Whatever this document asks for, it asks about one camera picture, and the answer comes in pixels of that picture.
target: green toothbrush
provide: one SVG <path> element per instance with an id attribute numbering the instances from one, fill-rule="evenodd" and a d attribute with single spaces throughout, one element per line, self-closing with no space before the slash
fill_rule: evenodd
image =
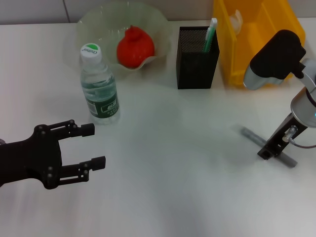
<path id="1" fill-rule="evenodd" d="M 215 30 L 217 27 L 217 19 L 212 18 L 210 26 L 207 28 L 206 36 L 205 36 L 205 43 L 203 48 L 203 53 L 207 53 L 209 51 L 209 47 L 212 43 L 213 36 L 215 34 Z"/>

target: water bottle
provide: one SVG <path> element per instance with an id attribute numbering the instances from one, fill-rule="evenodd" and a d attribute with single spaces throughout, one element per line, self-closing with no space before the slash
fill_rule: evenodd
<path id="1" fill-rule="evenodd" d="M 111 124 L 119 119 L 119 101 L 113 73 L 102 60 L 97 44 L 88 43 L 80 50 L 81 86 L 94 121 Z"/>

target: green label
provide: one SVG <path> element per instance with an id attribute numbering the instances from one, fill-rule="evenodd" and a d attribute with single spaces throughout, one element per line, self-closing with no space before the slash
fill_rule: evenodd
<path id="1" fill-rule="evenodd" d="M 87 100 L 91 114 L 97 118 L 109 118 L 119 110 L 118 96 L 115 93 L 110 99 L 102 102 Z"/>

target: clear bowl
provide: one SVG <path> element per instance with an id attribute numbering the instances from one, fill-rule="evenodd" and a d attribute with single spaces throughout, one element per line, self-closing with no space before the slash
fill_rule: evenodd
<path id="1" fill-rule="evenodd" d="M 155 55 L 145 59 L 138 68 L 127 68 L 117 59 L 117 45 L 131 25 L 144 30 L 155 45 Z M 108 2 L 89 11 L 79 20 L 77 48 L 80 49 L 86 43 L 96 43 L 111 68 L 135 71 L 155 58 L 167 55 L 170 35 L 169 22 L 156 8 L 140 2 Z"/>

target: white bottle cap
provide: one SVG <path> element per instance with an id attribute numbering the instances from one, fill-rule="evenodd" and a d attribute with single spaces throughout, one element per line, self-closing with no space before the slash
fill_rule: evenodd
<path id="1" fill-rule="evenodd" d="M 83 63 L 98 64 L 102 61 L 101 48 L 95 43 L 87 43 L 80 50 Z"/>

